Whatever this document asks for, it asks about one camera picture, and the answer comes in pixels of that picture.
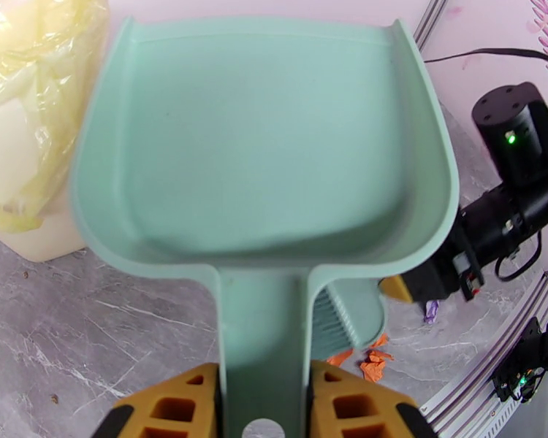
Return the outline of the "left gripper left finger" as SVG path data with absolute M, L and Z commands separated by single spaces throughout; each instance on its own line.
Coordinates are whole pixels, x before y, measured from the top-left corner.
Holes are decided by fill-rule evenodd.
M 218 364 L 203 364 L 117 401 L 93 437 L 221 437 Z

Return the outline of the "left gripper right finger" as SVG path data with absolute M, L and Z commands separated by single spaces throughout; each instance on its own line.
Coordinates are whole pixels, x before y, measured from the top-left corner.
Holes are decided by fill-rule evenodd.
M 309 437 L 437 437 L 407 395 L 311 362 Z

